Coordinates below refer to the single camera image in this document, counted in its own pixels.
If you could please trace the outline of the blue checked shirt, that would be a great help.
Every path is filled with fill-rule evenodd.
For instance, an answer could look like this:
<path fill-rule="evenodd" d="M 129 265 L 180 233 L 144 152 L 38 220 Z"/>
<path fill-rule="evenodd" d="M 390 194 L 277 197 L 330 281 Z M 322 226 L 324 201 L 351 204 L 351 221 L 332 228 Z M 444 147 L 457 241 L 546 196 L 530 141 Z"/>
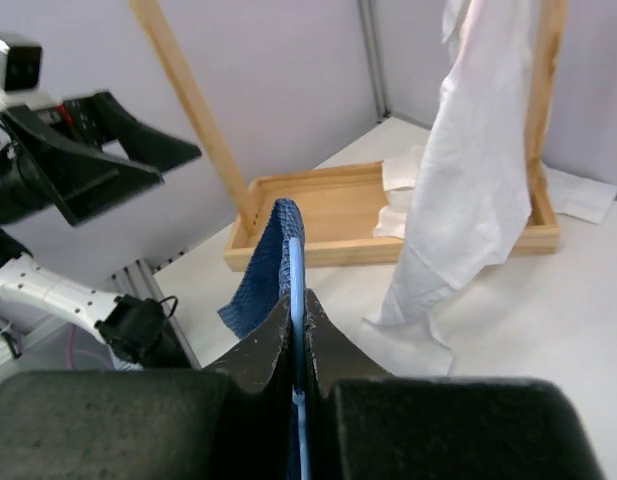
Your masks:
<path fill-rule="evenodd" d="M 238 339 L 242 340 L 254 332 L 266 320 L 281 297 L 286 294 L 293 298 L 303 295 L 304 241 L 304 224 L 297 204 L 289 198 L 276 200 L 241 283 L 230 302 L 218 310 L 220 319 Z M 294 385 L 288 477 L 309 479 L 311 473 L 306 432 L 306 369 L 299 361 L 305 347 L 305 342 L 299 338 L 303 318 L 292 316 L 291 325 Z"/>

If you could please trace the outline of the blue wire hanger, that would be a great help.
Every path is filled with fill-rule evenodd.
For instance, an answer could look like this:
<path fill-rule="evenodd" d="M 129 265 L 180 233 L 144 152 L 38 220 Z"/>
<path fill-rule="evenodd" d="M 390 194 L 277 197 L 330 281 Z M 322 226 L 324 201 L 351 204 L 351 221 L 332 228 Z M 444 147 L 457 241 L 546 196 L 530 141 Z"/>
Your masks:
<path fill-rule="evenodd" d="M 302 246 L 298 238 L 289 240 L 290 270 L 290 319 L 292 325 L 292 343 L 294 351 L 295 381 L 293 403 L 297 408 L 297 438 L 300 462 L 300 478 L 309 480 L 310 459 L 307 434 L 307 413 L 305 400 L 305 333 L 304 333 L 304 280 L 305 270 Z"/>

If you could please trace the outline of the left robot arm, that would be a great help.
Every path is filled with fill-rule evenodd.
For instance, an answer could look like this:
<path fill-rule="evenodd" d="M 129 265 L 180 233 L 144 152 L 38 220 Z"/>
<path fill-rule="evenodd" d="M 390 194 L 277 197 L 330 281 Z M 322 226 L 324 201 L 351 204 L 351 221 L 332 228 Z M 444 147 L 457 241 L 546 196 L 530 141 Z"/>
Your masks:
<path fill-rule="evenodd" d="M 83 224 L 163 182 L 201 154 L 146 125 L 99 91 L 56 102 L 0 88 L 0 300 L 38 308 L 81 328 L 113 355 L 145 369 L 194 368 L 175 297 L 140 299 L 83 285 L 44 268 L 7 227 L 48 207 Z"/>

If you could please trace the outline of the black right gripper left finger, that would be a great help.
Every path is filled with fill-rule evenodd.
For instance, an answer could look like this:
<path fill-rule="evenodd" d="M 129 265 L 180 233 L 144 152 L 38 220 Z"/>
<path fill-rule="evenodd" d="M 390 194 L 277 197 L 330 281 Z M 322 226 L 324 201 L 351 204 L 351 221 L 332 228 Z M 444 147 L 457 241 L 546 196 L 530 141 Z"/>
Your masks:
<path fill-rule="evenodd" d="M 28 371 L 0 384 L 0 479 L 283 479 L 290 300 L 201 370 Z"/>

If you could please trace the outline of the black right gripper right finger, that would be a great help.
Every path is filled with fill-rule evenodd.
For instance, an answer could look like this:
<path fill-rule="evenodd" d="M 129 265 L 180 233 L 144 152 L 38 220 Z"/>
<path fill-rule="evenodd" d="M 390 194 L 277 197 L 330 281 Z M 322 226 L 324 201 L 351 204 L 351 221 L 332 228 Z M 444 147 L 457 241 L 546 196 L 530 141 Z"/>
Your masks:
<path fill-rule="evenodd" d="M 305 294 L 315 479 L 600 479 L 580 418 L 536 378 L 390 374 Z"/>

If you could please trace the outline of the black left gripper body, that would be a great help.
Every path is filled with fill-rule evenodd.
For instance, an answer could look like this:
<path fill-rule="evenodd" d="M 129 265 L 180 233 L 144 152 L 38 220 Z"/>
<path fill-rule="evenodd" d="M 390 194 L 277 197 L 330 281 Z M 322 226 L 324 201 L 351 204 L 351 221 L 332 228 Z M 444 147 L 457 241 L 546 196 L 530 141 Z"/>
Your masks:
<path fill-rule="evenodd" d="M 9 137 L 0 147 L 0 227 L 53 207 L 72 226 L 118 204 L 118 139 L 113 97 L 0 110 Z"/>

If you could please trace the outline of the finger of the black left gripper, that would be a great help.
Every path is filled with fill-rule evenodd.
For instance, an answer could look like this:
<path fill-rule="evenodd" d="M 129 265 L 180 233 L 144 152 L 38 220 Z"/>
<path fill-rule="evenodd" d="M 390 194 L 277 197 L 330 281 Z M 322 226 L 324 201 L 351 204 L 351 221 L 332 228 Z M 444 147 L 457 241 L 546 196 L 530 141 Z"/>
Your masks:
<path fill-rule="evenodd" d="M 98 147 L 118 141 L 128 158 L 167 172 L 202 155 L 201 149 L 144 124 L 126 111 L 108 91 L 90 97 L 93 139 Z"/>
<path fill-rule="evenodd" d="M 75 226 L 163 181 L 87 142 L 64 107 L 11 107 L 0 122 L 10 138 L 0 149 L 0 226 L 49 206 Z"/>

